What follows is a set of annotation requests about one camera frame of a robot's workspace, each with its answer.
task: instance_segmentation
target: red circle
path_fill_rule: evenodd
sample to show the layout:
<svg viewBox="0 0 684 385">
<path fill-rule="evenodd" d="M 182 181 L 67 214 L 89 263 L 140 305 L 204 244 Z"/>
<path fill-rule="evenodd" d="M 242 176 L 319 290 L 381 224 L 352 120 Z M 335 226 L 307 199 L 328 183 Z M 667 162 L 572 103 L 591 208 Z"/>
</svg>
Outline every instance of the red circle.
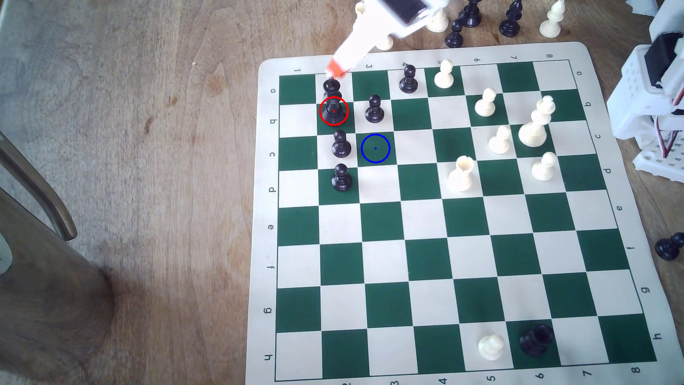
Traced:
<svg viewBox="0 0 684 385">
<path fill-rule="evenodd" d="M 332 99 L 332 98 L 342 100 L 342 103 L 344 103 L 345 108 L 347 108 L 347 116 L 345 116 L 344 119 L 342 119 L 342 121 L 341 121 L 340 123 L 337 123 L 337 124 L 330 124 L 330 123 L 328 123 L 325 119 L 323 119 L 323 113 L 321 112 L 321 111 L 323 110 L 323 104 L 325 104 L 326 101 L 327 101 L 328 99 Z M 340 125 L 340 124 L 346 122 L 346 121 L 347 121 L 347 118 L 349 117 L 349 106 L 347 105 L 347 102 L 344 101 L 344 99 L 342 99 L 342 98 L 340 98 L 340 97 L 336 97 L 336 96 L 327 97 L 326 100 L 323 100 L 323 101 L 321 102 L 321 105 L 318 106 L 318 116 L 320 116 L 320 117 L 321 117 L 321 120 L 322 120 L 323 122 L 326 122 L 327 125 L 331 125 L 331 126 Z"/>
</svg>

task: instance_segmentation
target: captured chess piece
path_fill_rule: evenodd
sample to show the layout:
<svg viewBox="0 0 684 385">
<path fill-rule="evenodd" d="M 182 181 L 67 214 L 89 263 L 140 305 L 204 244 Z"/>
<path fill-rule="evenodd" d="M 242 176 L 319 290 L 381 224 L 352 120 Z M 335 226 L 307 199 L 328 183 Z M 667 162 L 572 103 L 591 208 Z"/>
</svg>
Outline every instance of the captured chess piece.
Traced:
<svg viewBox="0 0 684 385">
<path fill-rule="evenodd" d="M 523 3 L 521 0 L 515 0 L 511 3 L 510 8 L 506 11 L 506 20 L 499 25 L 499 32 L 507 38 L 513 38 L 520 32 L 520 24 L 518 20 L 523 17 Z"/>
<path fill-rule="evenodd" d="M 335 174 L 332 177 L 332 187 L 337 191 L 347 191 L 352 187 L 352 176 L 344 164 L 335 166 Z"/>
<path fill-rule="evenodd" d="M 454 20 L 451 22 L 451 33 L 447 35 L 444 39 L 444 43 L 449 48 L 460 48 L 463 45 L 463 36 L 461 36 L 461 31 L 463 26 L 461 25 L 461 20 Z"/>
<path fill-rule="evenodd" d="M 418 89 L 418 81 L 416 77 L 416 67 L 411 64 L 407 64 L 404 67 L 404 77 L 399 80 L 399 89 L 402 92 L 410 94 Z"/>
<path fill-rule="evenodd" d="M 369 107 L 366 108 L 366 120 L 371 123 L 380 123 L 384 118 L 384 110 L 380 107 L 380 96 L 371 95 L 368 98 Z"/>
<path fill-rule="evenodd" d="M 332 135 L 335 143 L 332 144 L 332 154 L 338 158 L 345 158 L 352 153 L 352 145 L 347 140 L 347 134 L 338 129 Z"/>
</svg>

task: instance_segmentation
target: wood grain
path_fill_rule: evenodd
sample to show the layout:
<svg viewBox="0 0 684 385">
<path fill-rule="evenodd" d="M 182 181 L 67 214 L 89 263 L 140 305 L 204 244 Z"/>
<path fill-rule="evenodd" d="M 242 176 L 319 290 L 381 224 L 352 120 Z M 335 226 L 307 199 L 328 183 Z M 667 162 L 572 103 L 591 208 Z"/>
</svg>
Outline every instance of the wood grain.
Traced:
<svg viewBox="0 0 684 385">
<path fill-rule="evenodd" d="M 334 52 L 354 2 L 5 1 L 0 129 L 64 200 L 79 230 L 70 244 L 107 269 L 118 296 L 111 338 L 62 381 L 243 383 L 257 70 Z M 552 2 L 525 3 L 509 39 L 498 25 L 510 2 L 484 0 L 464 45 L 583 42 L 608 97 L 651 18 L 624 1 L 568 0 L 561 36 L 547 40 L 538 26 Z M 444 37 L 421 30 L 393 50 Z M 636 172 L 636 144 L 620 147 L 649 241 L 683 230 L 684 184 Z M 47 220 L 8 175 L 0 182 Z M 684 262 L 654 259 L 683 341 Z"/>
</svg>

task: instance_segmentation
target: white pawn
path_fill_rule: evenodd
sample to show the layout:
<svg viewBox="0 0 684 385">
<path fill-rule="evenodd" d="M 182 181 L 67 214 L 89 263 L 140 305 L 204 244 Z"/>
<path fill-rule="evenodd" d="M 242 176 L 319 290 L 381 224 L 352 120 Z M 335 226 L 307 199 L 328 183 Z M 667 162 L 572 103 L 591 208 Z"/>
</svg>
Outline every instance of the white pawn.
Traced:
<svg viewBox="0 0 684 385">
<path fill-rule="evenodd" d="M 475 102 L 475 112 L 480 116 L 492 116 L 496 106 L 494 99 L 497 98 L 497 91 L 494 88 L 486 88 L 482 93 L 482 99 Z"/>
<path fill-rule="evenodd" d="M 453 75 L 451 74 L 452 68 L 453 63 L 451 60 L 442 60 L 442 64 L 439 65 L 439 72 L 434 76 L 434 85 L 439 88 L 451 87 L 453 85 Z"/>
<path fill-rule="evenodd" d="M 503 338 L 497 334 L 482 337 L 477 344 L 477 350 L 486 360 L 498 360 L 503 353 Z"/>
<path fill-rule="evenodd" d="M 555 166 L 558 157 L 552 152 L 546 152 L 542 155 L 541 161 L 532 165 L 532 176 L 540 181 L 547 181 L 553 176 L 553 167 Z"/>
<path fill-rule="evenodd" d="M 539 26 L 539 33 L 546 38 L 554 38 L 560 34 L 560 25 L 558 22 L 563 20 L 563 13 L 565 12 L 565 0 L 557 0 L 552 6 L 547 17 L 547 21 Z"/>
<path fill-rule="evenodd" d="M 502 125 L 497 129 L 497 135 L 489 140 L 489 149 L 493 153 L 506 153 L 510 148 L 508 138 L 511 137 L 511 127 L 509 125 Z"/>
<path fill-rule="evenodd" d="M 456 168 L 449 173 L 447 185 L 452 191 L 465 191 L 473 185 L 471 171 L 475 167 L 475 161 L 466 155 L 456 159 Z"/>
</svg>

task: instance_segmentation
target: white square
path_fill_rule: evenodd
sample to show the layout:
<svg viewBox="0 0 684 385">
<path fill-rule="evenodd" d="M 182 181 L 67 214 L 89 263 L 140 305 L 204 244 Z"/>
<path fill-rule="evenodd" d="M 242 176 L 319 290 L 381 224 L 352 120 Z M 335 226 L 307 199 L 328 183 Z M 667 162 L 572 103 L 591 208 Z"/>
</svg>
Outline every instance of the white square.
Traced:
<svg viewBox="0 0 684 385">
<path fill-rule="evenodd" d="M 614 229 L 615 216 L 606 190 L 568 191 L 575 230 Z"/>
<path fill-rule="evenodd" d="M 558 156 L 596 153 L 586 121 L 551 122 L 549 131 Z"/>
<path fill-rule="evenodd" d="M 387 71 L 387 77 L 389 78 L 389 97 L 392 100 L 428 97 L 428 87 L 425 82 L 425 69 L 416 69 L 416 76 L 414 79 L 418 81 L 418 89 L 410 94 L 402 92 L 401 88 L 399 88 L 399 82 L 404 78 L 403 69 Z"/>
<path fill-rule="evenodd" d="M 561 365 L 608 362 L 603 333 L 597 316 L 559 318 L 551 322 Z"/>
<path fill-rule="evenodd" d="M 518 171 L 520 172 L 520 180 L 523 183 L 523 192 L 525 194 L 548 194 L 548 193 L 564 193 L 565 183 L 563 182 L 563 175 L 560 173 L 558 163 L 553 166 L 551 179 L 541 181 L 532 175 L 532 166 L 541 161 L 542 157 L 534 158 L 518 158 Z"/>
<path fill-rule="evenodd" d="M 570 90 L 577 88 L 575 76 L 573 76 L 573 70 L 570 68 L 568 60 L 534 62 L 533 65 L 540 90 Z"/>
<path fill-rule="evenodd" d="M 588 271 L 596 315 L 639 314 L 641 303 L 629 270 Z"/>
<path fill-rule="evenodd" d="M 363 281 L 367 284 L 408 281 L 406 244 L 399 240 L 376 240 L 361 244 Z"/>
<path fill-rule="evenodd" d="M 431 129 L 415 129 L 394 133 L 397 164 L 437 163 Z"/>
<path fill-rule="evenodd" d="M 280 107 L 280 137 L 315 136 L 316 119 L 320 119 L 315 104 L 287 104 Z"/>
<path fill-rule="evenodd" d="M 418 372 L 413 326 L 368 329 L 370 375 Z"/>
<path fill-rule="evenodd" d="M 318 170 L 278 173 L 278 207 L 318 206 Z"/>
<path fill-rule="evenodd" d="M 278 248 L 278 288 L 307 286 L 321 286 L 319 245 L 280 246 Z"/>
<path fill-rule="evenodd" d="M 398 202 L 399 171 L 396 164 L 364 166 L 358 170 L 358 199 L 361 203 Z"/>
<path fill-rule="evenodd" d="M 532 233 L 524 195 L 484 197 L 484 210 L 490 235 Z"/>
<path fill-rule="evenodd" d="M 466 95 L 482 95 L 485 88 L 493 88 L 497 94 L 503 92 L 496 64 L 461 66 L 460 68 L 463 90 Z"/>
<path fill-rule="evenodd" d="M 497 265 L 489 235 L 449 237 L 447 243 L 454 279 L 497 276 Z"/>
<path fill-rule="evenodd" d="M 503 94 L 503 102 L 506 105 L 508 124 L 525 124 L 532 120 L 531 114 L 537 108 L 537 102 L 541 100 L 542 93 L 539 91 L 509 92 Z"/>
<path fill-rule="evenodd" d="M 364 284 L 321 286 L 321 330 L 366 327 Z"/>
<path fill-rule="evenodd" d="M 321 332 L 276 334 L 276 380 L 323 377 Z"/>
<path fill-rule="evenodd" d="M 458 323 L 453 280 L 411 281 L 408 291 L 414 326 Z"/>
<path fill-rule="evenodd" d="M 513 367 L 506 322 L 462 323 L 458 327 L 461 331 L 463 361 L 467 371 L 511 369 Z M 503 350 L 498 360 L 490 361 L 482 357 L 477 345 L 482 337 L 493 334 L 498 334 L 503 338 Z"/>
<path fill-rule="evenodd" d="M 321 245 L 361 241 L 361 205 L 318 206 L 318 226 Z"/>
<path fill-rule="evenodd" d="M 468 103 L 463 95 L 427 98 L 433 129 L 470 127 Z"/>
<path fill-rule="evenodd" d="M 587 271 L 577 232 L 534 233 L 534 244 L 542 274 L 580 273 Z"/>
<path fill-rule="evenodd" d="M 442 199 L 402 201 L 404 239 L 446 238 Z"/>
<path fill-rule="evenodd" d="M 499 277 L 499 291 L 506 321 L 549 319 L 551 310 L 541 274 Z"/>
</svg>

